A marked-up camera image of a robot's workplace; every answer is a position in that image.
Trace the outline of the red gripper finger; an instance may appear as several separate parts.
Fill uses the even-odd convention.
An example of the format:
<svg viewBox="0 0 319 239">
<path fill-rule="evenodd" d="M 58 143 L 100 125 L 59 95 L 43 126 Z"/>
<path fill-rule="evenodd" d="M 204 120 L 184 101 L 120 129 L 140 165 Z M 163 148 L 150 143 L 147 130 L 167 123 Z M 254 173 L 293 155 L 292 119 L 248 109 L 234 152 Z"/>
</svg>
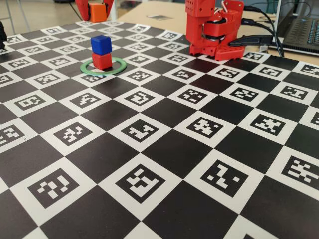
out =
<svg viewBox="0 0 319 239">
<path fill-rule="evenodd" d="M 90 18 L 90 10 L 88 0 L 75 0 L 79 13 L 84 21 L 88 21 Z"/>
<path fill-rule="evenodd" d="M 109 17 L 114 0 L 103 0 L 103 4 L 106 6 L 106 15 Z"/>
</svg>

